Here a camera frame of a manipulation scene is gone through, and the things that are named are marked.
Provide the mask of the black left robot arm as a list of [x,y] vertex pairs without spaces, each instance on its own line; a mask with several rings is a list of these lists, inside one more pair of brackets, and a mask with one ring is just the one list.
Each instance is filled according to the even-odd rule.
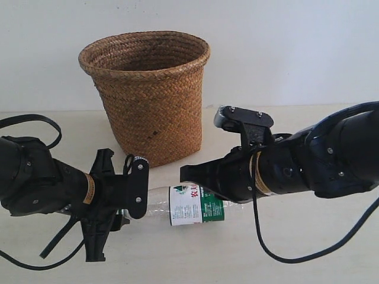
[[1,206],[13,217],[60,213],[69,221],[40,253],[45,259],[62,238],[80,223],[87,262],[105,261],[109,233],[121,227],[119,212],[127,208],[123,186],[112,163],[114,152],[99,149],[86,173],[53,158],[34,137],[1,137]]

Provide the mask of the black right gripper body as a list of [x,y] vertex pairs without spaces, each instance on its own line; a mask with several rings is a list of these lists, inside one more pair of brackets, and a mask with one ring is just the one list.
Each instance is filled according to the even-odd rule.
[[254,186],[250,173],[251,156],[250,153],[244,153],[241,146],[236,146],[224,157],[221,189],[225,197],[235,203],[252,202]]

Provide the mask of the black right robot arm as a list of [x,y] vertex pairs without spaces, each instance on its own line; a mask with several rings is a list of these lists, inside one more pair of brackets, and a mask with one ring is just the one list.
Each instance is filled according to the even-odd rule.
[[237,204],[273,195],[311,191],[332,199],[378,186],[378,102],[337,111],[294,134],[273,133],[267,113],[221,106],[214,125],[240,135],[224,157],[185,165],[192,182]]

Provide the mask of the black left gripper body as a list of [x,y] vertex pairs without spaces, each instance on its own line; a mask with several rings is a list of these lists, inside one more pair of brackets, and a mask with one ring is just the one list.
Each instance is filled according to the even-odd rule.
[[129,209],[127,178],[122,175],[86,174],[87,190],[83,198],[86,211],[82,222],[98,231],[119,231],[130,220],[124,216]]

